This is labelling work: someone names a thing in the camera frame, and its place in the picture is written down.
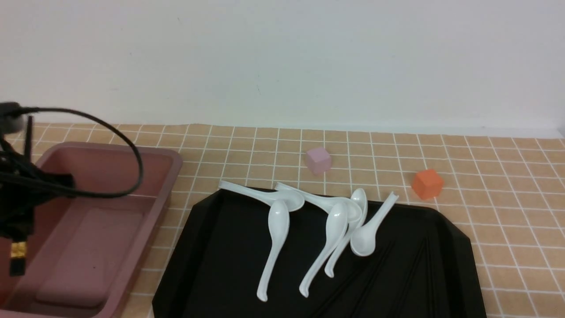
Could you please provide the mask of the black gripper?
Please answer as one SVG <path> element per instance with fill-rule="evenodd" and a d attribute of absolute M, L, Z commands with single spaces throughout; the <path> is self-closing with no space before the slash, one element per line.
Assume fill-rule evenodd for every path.
<path fill-rule="evenodd" d="M 1 141 L 1 171 L 26 179 L 75 188 L 71 174 L 48 173 L 36 167 L 30 157 L 14 150 L 6 140 Z M 12 240 L 9 275 L 26 274 L 27 239 L 34 233 L 35 207 L 58 196 L 56 193 L 27 186 L 1 182 L 1 236 Z"/>

